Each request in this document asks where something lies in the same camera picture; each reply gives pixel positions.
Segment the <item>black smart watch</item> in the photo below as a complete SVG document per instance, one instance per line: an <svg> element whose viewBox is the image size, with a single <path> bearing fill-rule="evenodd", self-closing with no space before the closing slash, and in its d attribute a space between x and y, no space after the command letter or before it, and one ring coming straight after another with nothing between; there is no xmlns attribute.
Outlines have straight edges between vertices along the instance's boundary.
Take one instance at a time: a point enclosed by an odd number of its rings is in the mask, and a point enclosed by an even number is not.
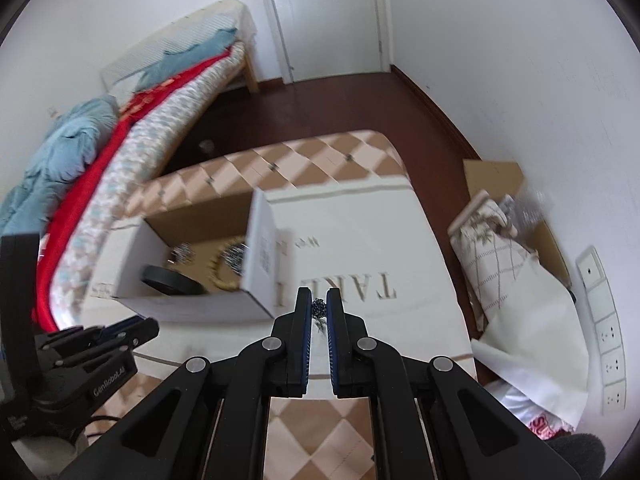
<svg viewBox="0 0 640 480"><path fill-rule="evenodd" d="M206 288L201 283L161 266L145 266L140 280L165 296L200 296L206 293Z"/></svg>

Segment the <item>silver chain cluster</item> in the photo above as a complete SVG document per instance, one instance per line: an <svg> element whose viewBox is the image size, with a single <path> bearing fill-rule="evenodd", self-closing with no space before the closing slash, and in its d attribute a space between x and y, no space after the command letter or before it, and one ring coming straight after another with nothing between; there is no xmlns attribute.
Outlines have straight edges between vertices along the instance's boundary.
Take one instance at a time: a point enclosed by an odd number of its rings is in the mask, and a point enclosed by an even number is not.
<svg viewBox="0 0 640 480"><path fill-rule="evenodd" d="M177 246L174 246L169 251L167 262L176 266L177 264L181 264L182 266L188 266L192 264L194 261L194 251L192 246L188 243L181 243Z"/></svg>

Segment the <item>red blanket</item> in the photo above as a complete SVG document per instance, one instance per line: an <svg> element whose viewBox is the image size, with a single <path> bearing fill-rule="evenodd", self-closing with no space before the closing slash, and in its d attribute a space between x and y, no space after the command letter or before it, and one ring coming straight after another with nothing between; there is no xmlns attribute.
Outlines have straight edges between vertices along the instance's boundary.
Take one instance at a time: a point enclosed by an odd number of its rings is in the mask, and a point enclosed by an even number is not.
<svg viewBox="0 0 640 480"><path fill-rule="evenodd" d="M244 61L238 42L227 54L201 62L158 87L134 94L120 109L114 134L74 183L49 223L37 266L32 320L56 332L56 308L66 312L85 296L106 231L134 188L152 177L188 123Z"/></svg>

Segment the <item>white cardboard box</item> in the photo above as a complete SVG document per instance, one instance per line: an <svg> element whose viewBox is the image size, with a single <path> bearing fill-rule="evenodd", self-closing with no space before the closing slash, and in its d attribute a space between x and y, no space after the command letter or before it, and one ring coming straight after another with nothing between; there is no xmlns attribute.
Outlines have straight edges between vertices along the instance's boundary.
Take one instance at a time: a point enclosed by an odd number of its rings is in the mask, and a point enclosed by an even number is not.
<svg viewBox="0 0 640 480"><path fill-rule="evenodd" d="M253 323L277 315L277 228L265 193L249 190L113 224L88 294L165 323ZM194 261L167 262L188 243ZM161 266L201 283L200 296L165 296L140 280Z"/></svg>

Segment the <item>checkered beige tablecloth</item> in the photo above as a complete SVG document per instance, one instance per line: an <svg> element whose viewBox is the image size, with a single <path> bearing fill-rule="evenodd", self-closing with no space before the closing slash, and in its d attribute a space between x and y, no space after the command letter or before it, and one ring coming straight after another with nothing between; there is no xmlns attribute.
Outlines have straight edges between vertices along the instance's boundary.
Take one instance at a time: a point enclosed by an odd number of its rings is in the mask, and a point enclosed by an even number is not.
<svg viewBox="0 0 640 480"><path fill-rule="evenodd" d="M249 190L265 193L277 234L277 315L299 287L341 292L344 309L403 356L449 356L475 368L439 244L390 141L372 130L334 133L217 158L140 184L124 215L145 217ZM137 314L88 294L70 322L112 324ZM270 333L270 321L165 323L144 344L142 373L166 378L192 356L220 361Z"/></svg>

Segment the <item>white patterned bag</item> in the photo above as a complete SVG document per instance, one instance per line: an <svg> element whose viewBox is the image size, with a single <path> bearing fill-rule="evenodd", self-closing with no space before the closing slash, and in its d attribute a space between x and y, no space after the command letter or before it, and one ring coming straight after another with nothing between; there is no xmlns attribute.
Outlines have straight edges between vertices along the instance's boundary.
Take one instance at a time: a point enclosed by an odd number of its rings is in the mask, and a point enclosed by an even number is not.
<svg viewBox="0 0 640 480"><path fill-rule="evenodd" d="M448 235L482 312L472 351L499 378L490 392L538 436L576 429L588 400L589 354L570 293L518 242L486 191Z"/></svg>

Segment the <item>blue quilt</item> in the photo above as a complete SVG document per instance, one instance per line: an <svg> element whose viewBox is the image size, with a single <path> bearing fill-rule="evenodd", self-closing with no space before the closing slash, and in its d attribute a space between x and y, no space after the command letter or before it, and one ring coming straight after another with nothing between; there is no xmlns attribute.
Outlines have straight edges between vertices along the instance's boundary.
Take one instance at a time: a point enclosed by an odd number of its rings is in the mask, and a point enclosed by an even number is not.
<svg viewBox="0 0 640 480"><path fill-rule="evenodd" d="M189 68L227 54L235 28L218 29L194 46L163 57L132 76L134 94L154 89ZM1 234L43 236L74 183L96 161L119 122L117 100L110 94L82 102L55 119L24 172L1 204Z"/></svg>

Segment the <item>bed with checkered sheet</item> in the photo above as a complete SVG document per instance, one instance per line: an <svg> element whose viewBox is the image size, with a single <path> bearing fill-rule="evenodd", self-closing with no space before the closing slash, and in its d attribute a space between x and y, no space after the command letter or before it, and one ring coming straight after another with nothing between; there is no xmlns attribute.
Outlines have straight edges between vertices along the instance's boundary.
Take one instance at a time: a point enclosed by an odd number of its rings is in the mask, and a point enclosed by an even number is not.
<svg viewBox="0 0 640 480"><path fill-rule="evenodd" d="M38 262L32 317L47 333L70 323L107 232L134 190L162 172L186 134L236 76L256 91L256 26L240 0L219 0L153 32L104 67L125 101L111 139L53 216Z"/></svg>

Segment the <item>brown cardboard box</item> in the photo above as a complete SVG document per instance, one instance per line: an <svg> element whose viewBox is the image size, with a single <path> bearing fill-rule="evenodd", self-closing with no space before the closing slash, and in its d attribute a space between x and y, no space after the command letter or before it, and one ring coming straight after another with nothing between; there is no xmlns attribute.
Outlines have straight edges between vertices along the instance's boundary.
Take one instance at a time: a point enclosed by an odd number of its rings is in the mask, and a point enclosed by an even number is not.
<svg viewBox="0 0 640 480"><path fill-rule="evenodd" d="M550 197L527 183L516 162L465 159L463 167L470 196L486 191L518 230L516 239L533 249L541 265L570 288L570 272L547 223Z"/></svg>

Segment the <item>black fuzzy object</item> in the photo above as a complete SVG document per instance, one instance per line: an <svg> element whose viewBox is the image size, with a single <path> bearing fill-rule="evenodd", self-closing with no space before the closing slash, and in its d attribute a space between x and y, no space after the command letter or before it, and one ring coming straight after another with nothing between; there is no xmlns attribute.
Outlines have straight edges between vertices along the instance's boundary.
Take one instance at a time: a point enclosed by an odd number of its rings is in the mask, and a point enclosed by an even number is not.
<svg viewBox="0 0 640 480"><path fill-rule="evenodd" d="M605 447L593 434L562 434L546 441L572 466L582 480L599 480L605 463Z"/></svg>

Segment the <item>white door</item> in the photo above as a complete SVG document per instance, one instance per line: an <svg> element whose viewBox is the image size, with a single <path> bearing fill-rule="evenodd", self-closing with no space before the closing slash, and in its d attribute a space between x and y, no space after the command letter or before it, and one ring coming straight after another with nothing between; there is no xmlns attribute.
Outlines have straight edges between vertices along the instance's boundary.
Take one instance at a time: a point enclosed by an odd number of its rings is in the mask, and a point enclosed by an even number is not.
<svg viewBox="0 0 640 480"><path fill-rule="evenodd" d="M385 73L388 0L262 0L283 81Z"/></svg>

